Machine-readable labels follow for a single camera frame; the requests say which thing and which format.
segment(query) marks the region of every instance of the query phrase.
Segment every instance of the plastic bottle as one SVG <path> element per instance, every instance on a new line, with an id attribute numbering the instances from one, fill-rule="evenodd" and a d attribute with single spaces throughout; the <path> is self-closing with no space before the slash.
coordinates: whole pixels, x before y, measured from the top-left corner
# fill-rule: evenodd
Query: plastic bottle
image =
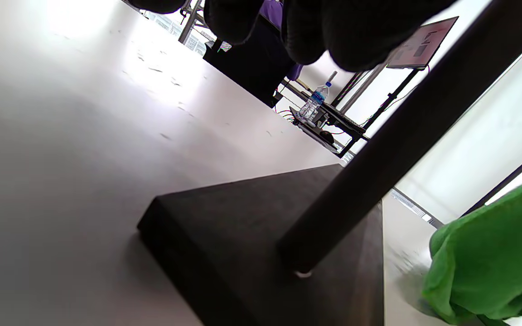
<path id="1" fill-rule="evenodd" d="M 311 97 L 307 100 L 307 102 L 303 105 L 303 107 L 299 110 L 298 119 L 303 121 L 305 124 L 313 124 L 312 120 L 315 118 L 317 114 L 317 108 L 319 108 L 325 99 L 328 98 L 329 95 L 329 87 L 332 84 L 330 82 L 325 83 L 325 85 L 321 85 L 315 89 Z"/>

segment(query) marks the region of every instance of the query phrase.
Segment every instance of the black stand pole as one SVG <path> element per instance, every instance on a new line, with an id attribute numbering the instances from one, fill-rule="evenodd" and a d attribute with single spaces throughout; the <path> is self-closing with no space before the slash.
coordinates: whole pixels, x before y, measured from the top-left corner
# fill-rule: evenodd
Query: black stand pole
<path id="1" fill-rule="evenodd" d="M 398 88 L 396 88 L 394 93 L 388 94 L 388 98 L 384 101 L 384 103 L 382 105 L 380 105 L 380 107 L 378 108 L 376 113 L 374 113 L 373 116 L 371 118 L 369 118 L 369 120 L 366 122 L 366 124 L 364 125 L 364 129 L 368 130 L 368 128 L 375 122 L 375 120 L 378 119 L 380 117 L 380 115 L 382 115 L 382 113 L 384 113 L 384 111 L 386 111 L 386 109 L 388 109 L 388 107 L 391 105 L 391 103 L 395 99 L 398 98 L 398 94 L 400 94 L 400 92 L 404 90 L 404 87 L 406 87 L 406 85 L 408 85 L 408 83 L 410 83 L 412 81 L 412 79 L 414 79 L 414 76 L 416 76 L 416 74 L 418 74 L 422 70 L 423 69 L 418 69 L 418 68 L 412 70 L 412 72 L 410 72 L 410 74 L 408 74 L 406 79 L 404 79 L 404 81 L 402 81 L 400 86 L 398 86 Z"/>
<path id="2" fill-rule="evenodd" d="M 278 242 L 310 272 L 522 53 L 522 1 L 493 0 Z"/>

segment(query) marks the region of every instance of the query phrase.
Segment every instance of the green cloth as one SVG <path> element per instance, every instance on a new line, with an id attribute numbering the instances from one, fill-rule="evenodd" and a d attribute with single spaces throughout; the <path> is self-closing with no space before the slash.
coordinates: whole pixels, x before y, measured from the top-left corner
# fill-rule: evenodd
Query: green cloth
<path id="1" fill-rule="evenodd" d="M 439 229 L 423 297 L 450 324 L 522 316 L 522 186 Z"/>

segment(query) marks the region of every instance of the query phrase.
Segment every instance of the desk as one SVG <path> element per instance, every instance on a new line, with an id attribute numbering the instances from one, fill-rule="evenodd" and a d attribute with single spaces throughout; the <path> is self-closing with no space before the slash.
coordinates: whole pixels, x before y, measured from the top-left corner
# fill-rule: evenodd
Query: desk
<path id="1" fill-rule="evenodd" d="M 137 239 L 152 198 L 339 161 L 119 0 L 0 0 L 0 325 L 200 325 Z M 386 276 L 386 325 L 443 325 Z"/>
<path id="2" fill-rule="evenodd" d="M 307 101 L 309 99 L 310 95 L 307 95 L 305 91 L 299 91 L 290 83 L 285 83 L 282 81 L 281 84 L 284 85 L 290 91 L 292 91 L 300 99 L 303 99 L 304 101 Z M 339 153 L 336 153 L 338 157 L 344 157 L 344 155 L 346 155 L 346 153 L 350 151 L 352 146 L 354 146 L 354 144 L 356 144 L 358 140 L 364 139 L 366 141 L 369 141 L 369 138 L 365 136 L 366 130 L 358 126 L 355 122 L 347 118 L 345 115 L 341 114 L 337 109 L 335 109 L 335 107 L 332 107 L 327 103 L 323 103 L 320 108 L 321 110 L 323 110 L 323 112 L 329 115 L 329 118 L 326 122 L 327 125 L 336 126 L 340 128 L 343 132 L 345 132 L 352 138 L 350 142 L 346 144 L 346 146 L 344 146 L 342 150 L 339 151 Z"/>

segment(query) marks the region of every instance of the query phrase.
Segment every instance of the computer screen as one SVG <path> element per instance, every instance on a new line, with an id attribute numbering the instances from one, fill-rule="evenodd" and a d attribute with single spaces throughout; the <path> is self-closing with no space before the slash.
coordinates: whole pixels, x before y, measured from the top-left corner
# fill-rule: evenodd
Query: computer screen
<path id="1" fill-rule="evenodd" d="M 406 40 L 389 61 L 387 68 L 426 68 L 458 17 L 423 25 Z"/>

